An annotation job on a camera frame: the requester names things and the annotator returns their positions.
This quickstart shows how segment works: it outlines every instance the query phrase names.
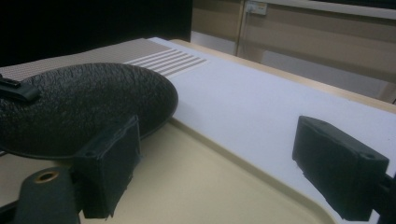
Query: textured black plate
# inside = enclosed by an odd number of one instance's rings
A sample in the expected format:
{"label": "textured black plate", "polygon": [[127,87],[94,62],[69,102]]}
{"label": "textured black plate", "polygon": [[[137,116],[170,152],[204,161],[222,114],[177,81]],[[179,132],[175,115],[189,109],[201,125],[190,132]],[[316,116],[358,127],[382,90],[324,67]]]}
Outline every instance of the textured black plate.
{"label": "textured black plate", "polygon": [[23,82],[38,87],[40,98],[32,104],[0,99],[0,149],[24,157],[71,158],[111,122],[134,114],[144,138],[177,107],[170,81],[127,64],[74,65]]}

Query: beige wall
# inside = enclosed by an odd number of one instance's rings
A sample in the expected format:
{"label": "beige wall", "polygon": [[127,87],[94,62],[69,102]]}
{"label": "beige wall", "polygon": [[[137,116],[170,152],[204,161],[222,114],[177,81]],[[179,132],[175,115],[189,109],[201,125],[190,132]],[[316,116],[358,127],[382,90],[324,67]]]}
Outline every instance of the beige wall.
{"label": "beige wall", "polygon": [[[192,29],[237,39],[236,0],[194,0]],[[246,14],[239,56],[254,62],[271,50],[396,83],[396,21],[269,5]]]}

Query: black clip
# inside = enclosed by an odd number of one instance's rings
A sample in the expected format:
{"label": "black clip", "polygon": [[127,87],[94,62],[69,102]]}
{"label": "black clip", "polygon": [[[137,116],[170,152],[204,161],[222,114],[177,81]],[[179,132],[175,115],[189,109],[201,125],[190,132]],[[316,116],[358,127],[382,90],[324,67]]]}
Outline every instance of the black clip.
{"label": "black clip", "polygon": [[5,78],[0,74],[0,97],[11,98],[23,102],[32,102],[39,94],[40,91],[35,86]]}

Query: black plate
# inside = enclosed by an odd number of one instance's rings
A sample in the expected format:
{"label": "black plate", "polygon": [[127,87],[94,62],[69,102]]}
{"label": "black plate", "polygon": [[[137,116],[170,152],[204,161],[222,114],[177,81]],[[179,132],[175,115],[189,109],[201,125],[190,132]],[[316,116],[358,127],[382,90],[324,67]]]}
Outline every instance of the black plate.
{"label": "black plate", "polygon": [[23,157],[69,159],[111,122],[134,114],[144,138],[177,107],[167,78],[127,64],[74,65],[23,82],[39,88],[37,101],[0,99],[0,149]]}

